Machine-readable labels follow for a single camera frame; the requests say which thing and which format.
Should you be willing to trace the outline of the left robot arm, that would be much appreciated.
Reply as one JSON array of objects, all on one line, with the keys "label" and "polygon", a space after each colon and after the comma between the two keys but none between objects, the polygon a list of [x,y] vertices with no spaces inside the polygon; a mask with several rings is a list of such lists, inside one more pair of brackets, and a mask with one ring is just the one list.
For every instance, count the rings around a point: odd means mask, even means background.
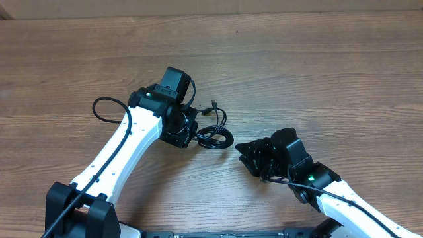
[{"label": "left robot arm", "polygon": [[118,129],[70,184],[55,182],[46,195],[44,237],[141,237],[119,221],[120,193],[146,150],[158,139],[185,148],[194,137],[197,111],[183,104],[191,77],[168,67],[158,84],[134,91]]}]

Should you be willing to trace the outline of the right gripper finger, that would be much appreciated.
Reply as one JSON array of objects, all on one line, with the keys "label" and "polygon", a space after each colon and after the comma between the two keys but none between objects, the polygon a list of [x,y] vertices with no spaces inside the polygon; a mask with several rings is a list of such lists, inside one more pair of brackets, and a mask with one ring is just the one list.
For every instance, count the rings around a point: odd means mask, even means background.
[{"label": "right gripper finger", "polygon": [[240,153],[239,158],[256,159],[264,155],[264,140],[258,139],[247,143],[239,143],[235,149]]},{"label": "right gripper finger", "polygon": [[254,177],[260,176],[260,166],[257,163],[256,159],[249,159],[248,157],[241,155],[239,157],[239,161],[243,163],[243,165],[247,168],[249,173]]}]

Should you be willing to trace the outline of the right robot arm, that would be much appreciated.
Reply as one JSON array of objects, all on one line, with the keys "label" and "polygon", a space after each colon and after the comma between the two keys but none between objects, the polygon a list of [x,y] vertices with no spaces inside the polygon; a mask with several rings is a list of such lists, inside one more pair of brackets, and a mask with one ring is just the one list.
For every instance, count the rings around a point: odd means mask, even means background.
[{"label": "right robot arm", "polygon": [[286,184],[327,220],[310,237],[415,237],[368,204],[341,176],[306,152],[294,128],[236,145],[240,161],[263,182]]}]

